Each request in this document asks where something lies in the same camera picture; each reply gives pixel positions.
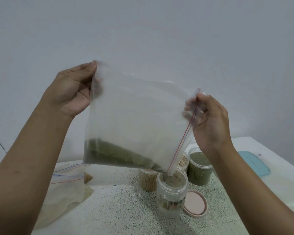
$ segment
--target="table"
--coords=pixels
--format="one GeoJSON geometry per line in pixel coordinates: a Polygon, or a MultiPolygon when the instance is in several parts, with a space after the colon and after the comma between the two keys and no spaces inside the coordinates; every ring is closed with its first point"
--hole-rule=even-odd
{"type": "MultiPolygon", "coordinates": [[[[271,175],[263,181],[294,211],[294,166],[250,137],[235,138],[233,144],[238,151],[262,155],[261,160],[271,169],[271,175]]],[[[194,146],[189,145],[186,151],[194,146]]],[[[206,186],[190,184],[208,200],[204,217],[195,219],[182,213],[178,218],[165,219],[157,211],[155,192],[140,188],[137,169],[92,165],[86,172],[94,176],[88,183],[94,193],[51,225],[33,231],[33,235],[248,234],[214,174],[206,186]]]]}

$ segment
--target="speckled table surface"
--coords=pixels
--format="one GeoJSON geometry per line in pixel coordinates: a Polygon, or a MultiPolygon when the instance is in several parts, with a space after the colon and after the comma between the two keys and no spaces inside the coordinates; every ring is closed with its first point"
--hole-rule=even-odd
{"type": "Polygon", "coordinates": [[[204,217],[181,213],[166,219],[157,210],[156,193],[141,189],[137,169],[92,165],[86,172],[94,176],[88,183],[94,193],[32,234],[248,234],[214,174],[206,186],[189,184],[208,200],[204,217]]]}

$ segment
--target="transparent jar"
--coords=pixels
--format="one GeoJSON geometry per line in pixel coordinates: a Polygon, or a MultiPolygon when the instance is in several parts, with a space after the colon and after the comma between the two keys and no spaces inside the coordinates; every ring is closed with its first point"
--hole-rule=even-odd
{"type": "Polygon", "coordinates": [[[173,176],[159,173],[156,204],[160,213],[167,218],[179,216],[183,211],[187,190],[187,174],[182,168],[178,167],[173,176]]]}
{"type": "Polygon", "coordinates": [[[179,167],[182,168],[187,173],[188,164],[189,164],[189,156],[186,152],[184,152],[180,159],[179,167]]]}
{"type": "Polygon", "coordinates": [[[213,167],[205,154],[199,149],[199,147],[192,148],[188,152],[189,165],[188,165],[188,181],[197,185],[204,186],[209,180],[213,167]]]}
{"type": "Polygon", "coordinates": [[[150,169],[138,169],[138,182],[145,191],[152,192],[157,189],[158,172],[150,169]]]}

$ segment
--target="pink lid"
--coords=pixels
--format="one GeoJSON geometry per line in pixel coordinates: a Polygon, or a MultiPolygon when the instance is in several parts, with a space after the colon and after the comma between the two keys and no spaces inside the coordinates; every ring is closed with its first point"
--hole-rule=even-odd
{"type": "Polygon", "coordinates": [[[189,189],[186,194],[183,210],[194,218],[204,216],[208,210],[207,200],[199,191],[189,189]]]}

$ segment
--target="gray wall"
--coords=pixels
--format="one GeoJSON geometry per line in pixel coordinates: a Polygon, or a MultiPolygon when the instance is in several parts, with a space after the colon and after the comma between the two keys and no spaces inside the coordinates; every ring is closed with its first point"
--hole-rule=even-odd
{"type": "MultiPolygon", "coordinates": [[[[0,0],[5,150],[56,73],[92,59],[201,87],[228,109],[232,137],[294,164],[294,0],[0,0]]],[[[60,160],[82,156],[87,117],[60,160]]]]}

